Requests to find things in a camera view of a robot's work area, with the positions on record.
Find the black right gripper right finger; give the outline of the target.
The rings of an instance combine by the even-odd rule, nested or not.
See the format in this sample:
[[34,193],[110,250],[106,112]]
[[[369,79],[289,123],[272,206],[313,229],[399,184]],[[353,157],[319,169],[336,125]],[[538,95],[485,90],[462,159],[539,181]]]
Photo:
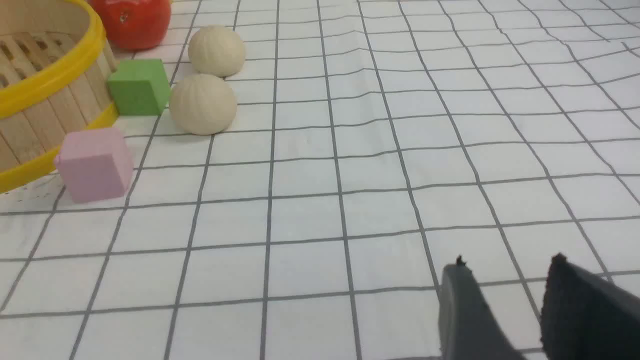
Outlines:
[[540,325],[549,360],[640,357],[640,299],[561,253],[551,258]]

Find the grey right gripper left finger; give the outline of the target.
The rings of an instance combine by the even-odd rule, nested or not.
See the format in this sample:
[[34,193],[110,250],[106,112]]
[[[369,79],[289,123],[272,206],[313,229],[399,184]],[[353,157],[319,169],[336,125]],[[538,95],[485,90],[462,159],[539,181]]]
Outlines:
[[443,360],[523,360],[496,321],[461,255],[442,271],[438,330]]

